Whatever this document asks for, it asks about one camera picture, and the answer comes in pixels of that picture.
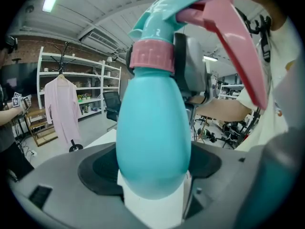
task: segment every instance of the person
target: person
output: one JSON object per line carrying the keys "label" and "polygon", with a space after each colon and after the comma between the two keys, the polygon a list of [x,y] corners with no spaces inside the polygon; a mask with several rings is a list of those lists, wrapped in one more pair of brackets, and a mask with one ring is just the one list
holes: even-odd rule
{"label": "person", "polygon": [[[271,17],[269,45],[271,47],[270,63],[263,58],[263,72],[268,93],[267,109],[261,111],[260,119],[253,132],[236,150],[249,151],[251,147],[266,144],[272,137],[288,129],[285,119],[273,98],[274,88],[284,78],[287,70],[301,52],[302,43],[289,18],[282,13],[273,0],[252,0],[259,3]],[[197,114],[217,120],[232,122],[241,121],[256,110],[247,90],[244,88],[236,100],[213,99],[209,104],[197,108]]]}
{"label": "person", "polygon": [[[0,69],[7,54],[7,48],[0,49]],[[34,169],[16,144],[12,126],[10,125],[10,121],[22,113],[22,107],[13,108],[12,103],[4,106],[3,98],[4,94],[0,85],[0,172],[6,172],[9,169],[14,172],[18,180],[21,180]],[[23,109],[26,109],[25,103],[22,104]]]}

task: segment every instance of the white shelving unit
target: white shelving unit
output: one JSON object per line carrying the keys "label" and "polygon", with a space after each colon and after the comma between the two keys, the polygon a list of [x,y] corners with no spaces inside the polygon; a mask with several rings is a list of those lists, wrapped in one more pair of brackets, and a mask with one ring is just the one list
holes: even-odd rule
{"label": "white shelving unit", "polygon": [[231,95],[225,95],[225,94],[219,94],[219,97],[228,97],[228,98],[237,98],[237,96],[231,96]]}
{"label": "white shelving unit", "polygon": [[224,88],[229,88],[231,90],[236,90],[236,91],[241,91],[244,88],[243,84],[235,84],[235,85],[224,85],[221,84],[220,87],[220,94],[218,95],[218,99],[224,99],[224,98],[237,98],[237,96],[232,96],[232,95],[226,95],[226,94],[222,94],[224,91]]}
{"label": "white shelving unit", "polygon": [[[44,91],[40,91],[40,78],[41,77],[50,77],[50,76],[57,76],[59,73],[58,72],[41,72],[41,63],[42,62],[54,62],[54,60],[51,58],[53,57],[56,60],[60,60],[61,55],[57,53],[49,53],[49,52],[43,52],[43,47],[41,47],[40,54],[39,54],[39,59],[38,59],[38,65],[37,65],[37,97],[38,97],[38,105],[39,108],[42,109],[42,103],[41,103],[41,98],[44,97]],[[76,77],[87,77],[87,78],[94,78],[98,77],[101,81],[101,86],[100,87],[78,87],[76,90],[100,90],[101,91],[101,97],[100,98],[91,98],[88,100],[83,100],[82,102],[78,102],[79,105],[82,104],[88,104],[88,103],[94,103],[94,102],[101,102],[101,109],[98,109],[98,111],[90,111],[88,113],[83,114],[80,118],[95,114],[95,113],[104,113],[105,106],[103,103],[103,97],[102,93],[105,90],[111,90],[111,89],[120,89],[120,80],[121,80],[121,67],[116,68],[110,65],[106,65],[105,61],[102,62],[95,62],[92,60],[88,59],[83,59],[79,57],[74,57],[74,56],[69,56],[65,55],[63,58],[64,62],[74,60],[71,62],[71,64],[78,64],[78,65],[85,65],[85,66],[91,66],[95,68],[100,68],[102,70],[101,75],[98,74],[89,74],[89,73],[77,73],[77,72],[64,72],[63,75],[65,76],[76,76]],[[108,75],[104,75],[104,71],[119,71],[118,76],[119,77],[112,77]],[[113,79],[113,80],[118,80],[118,87],[108,87],[108,86],[103,86],[104,79]]]}

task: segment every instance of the coat rack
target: coat rack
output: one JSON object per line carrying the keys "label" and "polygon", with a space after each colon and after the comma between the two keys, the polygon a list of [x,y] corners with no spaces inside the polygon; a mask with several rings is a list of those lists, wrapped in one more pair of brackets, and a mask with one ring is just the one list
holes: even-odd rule
{"label": "coat rack", "polygon": [[[72,59],[68,62],[64,62],[63,59],[64,59],[64,56],[66,54],[66,51],[67,51],[67,47],[69,45],[69,42],[65,42],[65,46],[63,48],[63,51],[60,50],[60,48],[58,48],[57,46],[54,46],[55,48],[57,48],[60,52],[61,52],[61,60],[58,62],[53,56],[51,56],[51,58],[59,64],[59,68],[58,70],[56,69],[52,69],[52,71],[58,71],[59,72],[59,75],[62,74],[64,72],[64,67],[65,65],[67,65],[68,63],[74,61],[75,59]],[[81,144],[75,144],[73,139],[71,140],[71,143],[72,143],[72,146],[70,147],[69,149],[69,153],[70,152],[75,152],[75,151],[78,151],[80,149],[83,149],[83,146]]]}
{"label": "coat rack", "polygon": [[63,59],[64,59],[64,56],[66,54],[66,51],[67,51],[67,47],[69,45],[69,42],[65,42],[65,46],[63,48],[63,52],[60,50],[60,48],[58,48],[57,46],[54,46],[55,48],[57,48],[60,52],[61,52],[61,60],[58,62],[53,56],[51,56],[51,58],[56,62],[58,63],[59,65],[59,68],[58,70],[56,69],[52,69],[52,71],[58,71],[59,74],[62,74],[64,72],[64,66],[66,66],[68,63],[71,63],[72,61],[75,61],[75,59],[72,59],[68,62],[64,62]]}

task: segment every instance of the ceiling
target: ceiling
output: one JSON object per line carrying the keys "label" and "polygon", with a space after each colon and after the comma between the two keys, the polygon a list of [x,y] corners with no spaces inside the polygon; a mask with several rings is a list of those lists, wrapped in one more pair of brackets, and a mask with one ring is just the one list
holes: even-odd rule
{"label": "ceiling", "polygon": [[[134,43],[128,32],[154,1],[56,0],[51,13],[47,13],[42,11],[44,0],[28,0],[13,23],[11,33],[40,35],[81,44],[80,40],[95,29],[112,38],[119,47],[118,52],[123,52]],[[27,8],[30,5],[34,11],[29,13]],[[234,0],[234,5],[251,21],[257,19],[259,14],[266,15],[260,5],[250,0]],[[236,72],[214,33],[193,25],[187,25],[180,32],[197,38],[206,55],[215,52],[214,57],[218,61],[210,65],[211,70],[218,72],[219,76]],[[257,37],[254,37],[254,42],[258,42]]]}

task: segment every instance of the black lanyard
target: black lanyard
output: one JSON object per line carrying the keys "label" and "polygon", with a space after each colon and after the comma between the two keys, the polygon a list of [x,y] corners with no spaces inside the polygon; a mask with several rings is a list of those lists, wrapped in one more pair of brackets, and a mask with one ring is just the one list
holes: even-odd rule
{"label": "black lanyard", "polygon": [[239,15],[242,17],[244,20],[244,23],[251,34],[260,34],[261,36],[261,50],[262,50],[262,55],[263,59],[267,62],[270,63],[271,59],[271,54],[270,54],[270,45],[268,43],[268,37],[270,36],[270,27],[271,27],[271,18],[269,16],[266,17],[266,19],[263,17],[263,15],[259,15],[260,17],[260,23],[255,20],[256,27],[255,29],[251,28],[251,22],[248,20],[247,16],[241,12],[238,8],[236,8],[237,12]]}

